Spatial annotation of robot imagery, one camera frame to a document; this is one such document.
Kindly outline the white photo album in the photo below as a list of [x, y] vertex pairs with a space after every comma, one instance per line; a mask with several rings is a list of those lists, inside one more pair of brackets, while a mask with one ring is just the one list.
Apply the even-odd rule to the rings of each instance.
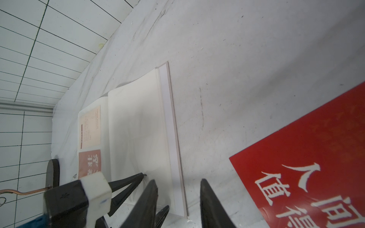
[[[79, 149], [79, 119], [100, 106], [101, 144]], [[158, 186], [158, 208], [187, 217], [169, 64], [107, 92], [78, 114], [78, 156], [100, 150], [101, 172], [108, 181], [143, 173], [127, 198], [134, 205], [150, 180]]]

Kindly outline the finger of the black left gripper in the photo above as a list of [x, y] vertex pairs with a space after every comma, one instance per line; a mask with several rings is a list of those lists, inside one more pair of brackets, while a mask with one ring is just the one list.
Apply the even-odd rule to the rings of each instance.
[[139, 186], [139, 184], [144, 179], [145, 174], [138, 173], [136, 175], [130, 176], [128, 178], [122, 180], [116, 180], [109, 182], [109, 186], [112, 190], [112, 193], [125, 188], [118, 195], [112, 197], [111, 206], [108, 216], [112, 216], [120, 206], [125, 202], [125, 200], [133, 193], [133, 191]]
[[155, 228], [161, 228], [163, 222], [165, 221], [170, 207], [167, 205], [163, 209], [161, 209], [155, 216]]

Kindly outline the cream text photo card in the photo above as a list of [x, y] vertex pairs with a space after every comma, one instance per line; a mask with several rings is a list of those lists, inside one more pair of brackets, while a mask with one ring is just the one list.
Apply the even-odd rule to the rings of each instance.
[[99, 105], [80, 117], [79, 129], [79, 149], [82, 150], [101, 144], [101, 111]]

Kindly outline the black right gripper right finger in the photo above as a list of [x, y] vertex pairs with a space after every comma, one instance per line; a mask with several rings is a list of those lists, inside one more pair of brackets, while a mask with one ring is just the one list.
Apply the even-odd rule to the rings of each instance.
[[235, 228], [206, 179], [201, 180], [200, 209], [203, 228]]

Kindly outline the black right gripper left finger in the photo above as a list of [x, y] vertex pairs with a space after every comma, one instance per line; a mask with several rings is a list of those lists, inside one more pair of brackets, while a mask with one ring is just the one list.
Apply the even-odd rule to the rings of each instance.
[[158, 187], [151, 180], [120, 228], [155, 228]]

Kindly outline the red photo card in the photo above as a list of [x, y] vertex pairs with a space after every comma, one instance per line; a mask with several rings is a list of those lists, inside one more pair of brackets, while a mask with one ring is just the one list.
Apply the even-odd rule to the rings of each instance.
[[364, 227], [364, 84], [230, 161], [271, 228]]

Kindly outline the orange photo card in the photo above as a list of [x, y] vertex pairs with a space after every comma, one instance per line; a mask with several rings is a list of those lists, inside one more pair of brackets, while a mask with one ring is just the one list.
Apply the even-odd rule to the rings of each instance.
[[102, 164], [101, 164], [100, 150], [80, 152], [78, 159], [79, 159], [79, 171], [78, 171], [79, 179], [101, 171]]

